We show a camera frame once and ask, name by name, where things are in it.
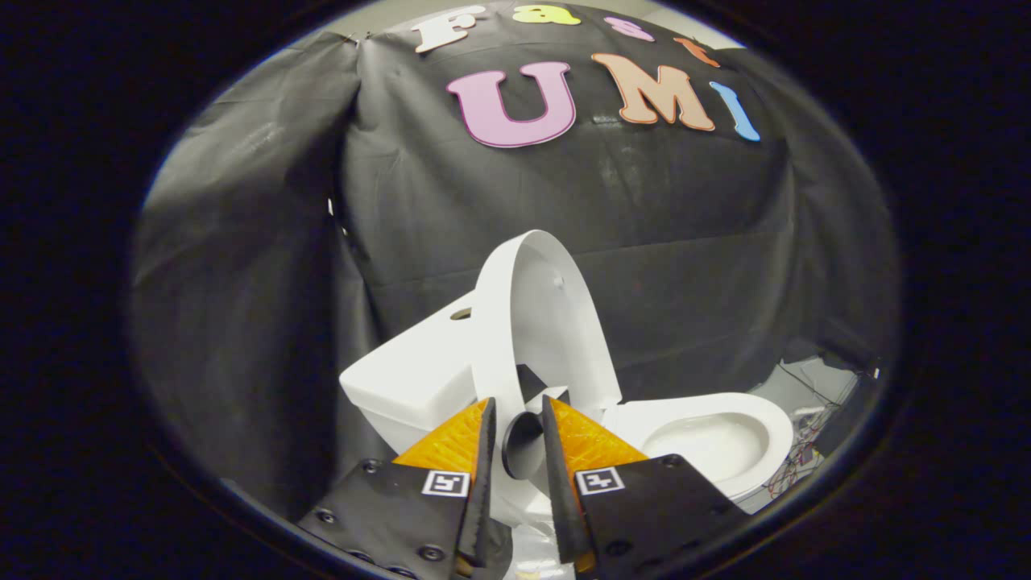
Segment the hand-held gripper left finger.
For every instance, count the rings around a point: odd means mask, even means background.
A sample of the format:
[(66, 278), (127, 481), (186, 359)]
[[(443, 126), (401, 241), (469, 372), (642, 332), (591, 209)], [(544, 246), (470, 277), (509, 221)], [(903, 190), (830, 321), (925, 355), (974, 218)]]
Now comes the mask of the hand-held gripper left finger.
[(511, 528), (491, 516), (494, 399), (464, 408), (393, 460), (358, 463), (300, 528), (408, 579), (502, 579)]

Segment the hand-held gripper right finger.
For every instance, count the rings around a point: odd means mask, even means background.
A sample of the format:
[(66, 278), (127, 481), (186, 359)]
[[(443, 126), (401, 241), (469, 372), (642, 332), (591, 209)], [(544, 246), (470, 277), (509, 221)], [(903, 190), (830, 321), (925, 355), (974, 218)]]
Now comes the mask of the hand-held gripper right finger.
[(540, 414), (560, 561), (578, 579), (673, 579), (706, 568), (749, 514), (677, 453), (647, 458), (562, 400)]

